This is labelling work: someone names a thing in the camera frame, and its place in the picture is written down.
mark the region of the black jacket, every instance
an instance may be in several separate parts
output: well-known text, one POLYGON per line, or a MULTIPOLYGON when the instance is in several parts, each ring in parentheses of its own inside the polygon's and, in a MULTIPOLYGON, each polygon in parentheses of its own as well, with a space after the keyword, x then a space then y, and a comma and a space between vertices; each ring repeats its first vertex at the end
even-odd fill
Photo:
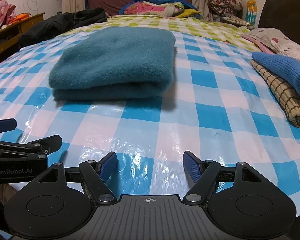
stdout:
POLYGON ((102 23, 107 20, 106 12, 102 8, 87 9, 76 13, 63 13, 38 22, 19 37, 20 47, 26 47, 52 39, 69 30, 102 23))

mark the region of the metal screw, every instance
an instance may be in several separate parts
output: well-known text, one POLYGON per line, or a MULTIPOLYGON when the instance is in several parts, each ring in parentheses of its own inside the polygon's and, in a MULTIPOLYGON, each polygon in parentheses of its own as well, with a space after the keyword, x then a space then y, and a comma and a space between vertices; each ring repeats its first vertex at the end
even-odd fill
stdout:
POLYGON ((188 196, 186 196, 186 199, 190 202, 198 202, 201 200, 201 196, 199 196, 198 194, 189 194, 188 196))
POLYGON ((101 202, 110 202, 114 199, 114 197, 111 194, 102 194, 99 196, 99 200, 101 202))

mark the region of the triangular cutout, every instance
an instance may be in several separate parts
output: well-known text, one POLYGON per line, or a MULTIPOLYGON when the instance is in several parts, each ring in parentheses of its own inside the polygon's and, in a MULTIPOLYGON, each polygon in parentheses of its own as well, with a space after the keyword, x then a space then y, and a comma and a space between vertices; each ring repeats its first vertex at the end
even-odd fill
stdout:
POLYGON ((248 168, 242 169, 242 180, 243 181, 252 181, 252 182, 261 182, 262 180, 252 173, 248 168))
POLYGON ((0 158, 26 158, 26 157, 28 157, 28 155, 19 154, 19 153, 8 153, 8 152, 0 153, 0 158))
POLYGON ((39 182, 57 182, 58 181, 58 170, 52 169, 47 173, 39 182))

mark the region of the blue and white checkered sheet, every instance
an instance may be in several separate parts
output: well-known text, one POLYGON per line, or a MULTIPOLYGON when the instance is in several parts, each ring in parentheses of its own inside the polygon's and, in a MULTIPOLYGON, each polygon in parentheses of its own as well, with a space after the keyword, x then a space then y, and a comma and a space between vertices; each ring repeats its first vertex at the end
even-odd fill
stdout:
POLYGON ((249 64, 251 52, 173 32, 176 82, 162 97, 55 102, 49 71, 64 49, 90 34, 56 37, 0 64, 0 119, 18 122, 1 140, 26 143, 59 134, 62 149, 49 163, 62 158, 66 167, 115 151, 119 166, 108 185, 116 195, 183 197, 189 189, 182 165, 186 150, 222 165, 244 161, 289 195, 300 215, 300 129, 287 122, 249 64))

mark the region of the gray ribbed plate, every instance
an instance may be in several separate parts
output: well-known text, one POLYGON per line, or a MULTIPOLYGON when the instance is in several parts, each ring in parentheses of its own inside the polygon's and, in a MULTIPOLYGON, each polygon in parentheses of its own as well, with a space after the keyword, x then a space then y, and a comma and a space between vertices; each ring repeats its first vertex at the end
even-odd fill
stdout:
MULTIPOLYGON (((84 227, 59 240, 239 240, 239 238, 218 229, 202 208, 185 205, 176 195, 123 195, 118 203, 97 208, 84 227)), ((281 236, 276 240, 288 238, 281 236)))

